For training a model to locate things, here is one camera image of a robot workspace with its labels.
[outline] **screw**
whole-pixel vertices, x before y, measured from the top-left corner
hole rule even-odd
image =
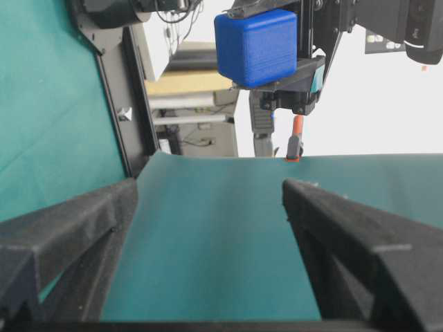
[[[323,0],[316,0],[316,5],[314,10],[320,10],[323,7]]]
[[[120,121],[132,121],[132,107],[123,107],[119,109],[117,116]]]

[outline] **metal rod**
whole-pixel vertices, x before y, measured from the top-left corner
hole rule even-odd
[[[207,122],[226,122],[227,120],[228,116],[226,114],[217,114],[213,116],[177,116],[154,119],[154,126],[190,125]]]

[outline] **teal cloth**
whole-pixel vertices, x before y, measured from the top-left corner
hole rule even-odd
[[[156,154],[105,321],[318,320],[282,206],[297,178],[442,226],[443,156],[192,159]]]
[[[0,221],[124,179],[98,67],[65,1],[0,1],[0,22]]]

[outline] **green backdrop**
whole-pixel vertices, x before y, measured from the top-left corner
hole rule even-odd
[[[0,221],[125,177],[98,67],[63,0],[0,1]]]

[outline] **teal table surface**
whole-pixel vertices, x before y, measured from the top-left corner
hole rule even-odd
[[[104,321],[318,320],[282,206],[286,178],[441,226],[443,156],[198,159],[156,154]]]

